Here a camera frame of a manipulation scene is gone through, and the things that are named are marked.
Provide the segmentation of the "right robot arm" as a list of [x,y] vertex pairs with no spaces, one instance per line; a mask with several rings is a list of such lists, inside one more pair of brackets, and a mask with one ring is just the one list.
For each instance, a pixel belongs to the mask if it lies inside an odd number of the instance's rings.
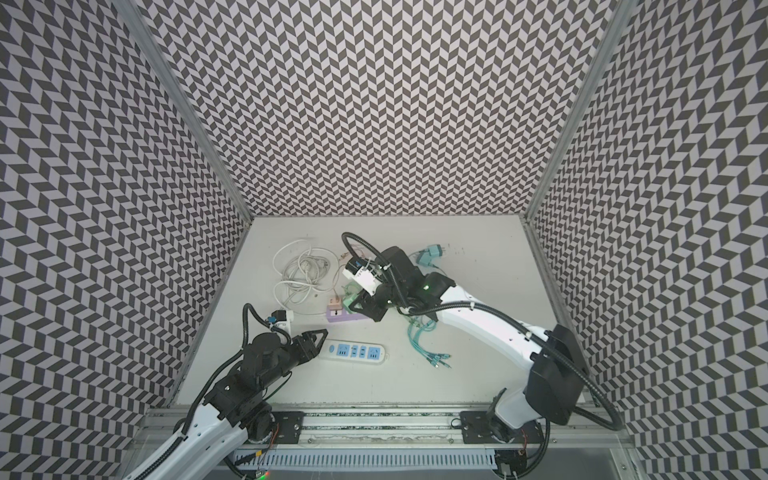
[[494,439],[508,442],[537,420],[565,426],[572,415],[611,431],[623,428],[617,408],[591,380],[568,328],[547,330],[516,320],[443,273],[423,272],[397,247],[371,259],[353,255],[343,274],[360,289],[351,302],[353,312],[374,321],[390,310],[426,317],[470,334],[526,373],[524,384],[503,388],[485,414]]

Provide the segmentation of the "pink charger plug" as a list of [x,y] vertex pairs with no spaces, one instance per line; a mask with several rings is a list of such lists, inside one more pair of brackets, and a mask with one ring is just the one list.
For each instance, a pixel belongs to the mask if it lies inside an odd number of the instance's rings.
[[333,297],[329,300],[327,305],[327,316],[334,318],[340,316],[344,312],[342,299],[340,297]]

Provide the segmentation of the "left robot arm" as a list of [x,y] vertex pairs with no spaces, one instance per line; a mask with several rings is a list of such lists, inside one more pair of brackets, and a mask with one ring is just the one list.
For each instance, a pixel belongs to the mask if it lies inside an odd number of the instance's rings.
[[271,449],[278,423],[267,390],[315,359],[328,331],[290,336],[249,303],[242,309],[242,329],[237,353],[214,370],[171,437],[130,471],[128,479],[203,479],[221,463],[238,479],[264,477],[240,469],[232,453],[250,439]]

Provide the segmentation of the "purple power strip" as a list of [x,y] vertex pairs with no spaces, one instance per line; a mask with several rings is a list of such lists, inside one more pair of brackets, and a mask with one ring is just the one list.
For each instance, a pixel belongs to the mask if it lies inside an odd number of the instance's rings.
[[331,324],[368,320],[368,317],[363,314],[350,312],[345,308],[334,310],[330,307],[326,309],[325,318]]

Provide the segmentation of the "white blue power strip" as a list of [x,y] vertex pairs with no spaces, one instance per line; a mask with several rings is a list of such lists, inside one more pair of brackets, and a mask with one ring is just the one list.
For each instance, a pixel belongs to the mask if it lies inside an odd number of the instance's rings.
[[324,342],[318,358],[348,363],[380,365],[385,361],[386,354],[386,349],[379,344],[328,339]]

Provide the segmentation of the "green charger plug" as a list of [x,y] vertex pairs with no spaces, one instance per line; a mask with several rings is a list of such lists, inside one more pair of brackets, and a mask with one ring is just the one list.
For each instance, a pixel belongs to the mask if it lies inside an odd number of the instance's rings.
[[343,291],[342,305],[345,309],[348,309],[349,305],[353,303],[359,295],[361,288],[357,284],[350,282],[343,287]]

